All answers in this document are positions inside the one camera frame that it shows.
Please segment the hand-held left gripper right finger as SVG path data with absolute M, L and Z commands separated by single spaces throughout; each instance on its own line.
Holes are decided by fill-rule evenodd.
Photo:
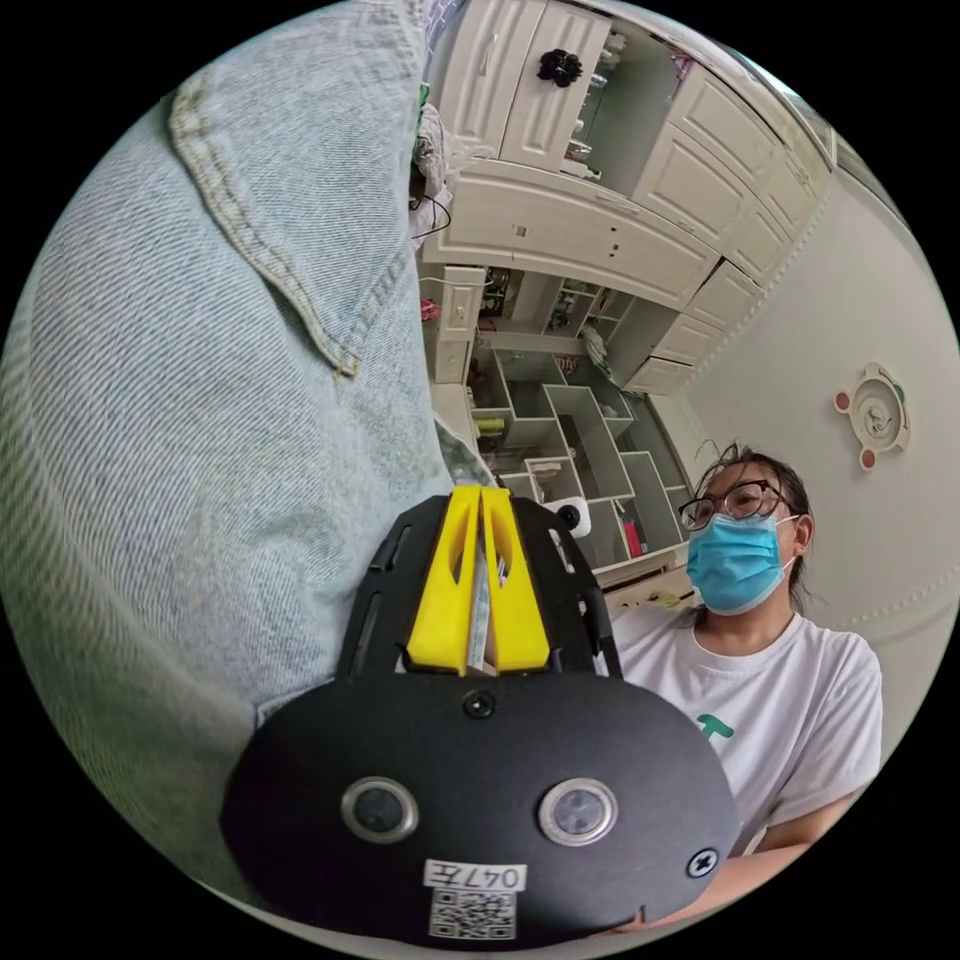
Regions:
M 510 492 L 483 488 L 480 503 L 493 667 L 498 672 L 540 671 L 550 646 Z

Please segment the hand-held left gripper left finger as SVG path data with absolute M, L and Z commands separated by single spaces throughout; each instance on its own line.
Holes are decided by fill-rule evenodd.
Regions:
M 458 486 L 447 500 L 406 646 L 414 668 L 468 671 L 480 506 L 478 486 Z

